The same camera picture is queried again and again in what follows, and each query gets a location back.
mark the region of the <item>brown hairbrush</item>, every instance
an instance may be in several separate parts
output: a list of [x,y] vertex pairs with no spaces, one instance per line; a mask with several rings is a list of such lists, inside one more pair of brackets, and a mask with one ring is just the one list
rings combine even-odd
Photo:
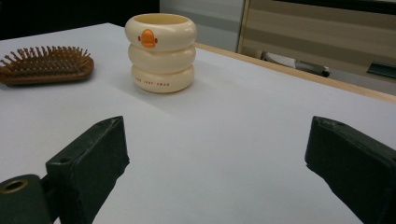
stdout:
[[0,82],[27,85],[87,79],[93,70],[93,59],[87,50],[76,47],[35,47],[11,51],[13,58],[0,60]]

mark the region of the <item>white table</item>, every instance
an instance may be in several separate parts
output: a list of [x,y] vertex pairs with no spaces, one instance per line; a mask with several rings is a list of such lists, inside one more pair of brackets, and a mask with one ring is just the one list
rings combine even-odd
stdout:
[[342,121],[396,148],[389,95],[201,45],[187,89],[149,93],[133,83],[123,28],[109,23],[0,41],[0,54],[35,46],[87,49],[95,68],[82,83],[0,85],[0,181],[44,176],[45,162],[94,123],[123,116],[131,164],[95,224],[361,223],[305,167],[311,119]]

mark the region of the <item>hairbrush bristle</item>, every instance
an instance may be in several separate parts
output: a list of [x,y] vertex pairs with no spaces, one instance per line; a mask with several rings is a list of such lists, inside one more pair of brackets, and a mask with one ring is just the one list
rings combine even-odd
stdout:
[[34,84],[72,81],[87,78],[93,59],[87,50],[76,47],[35,47],[11,51],[0,60],[0,82]]

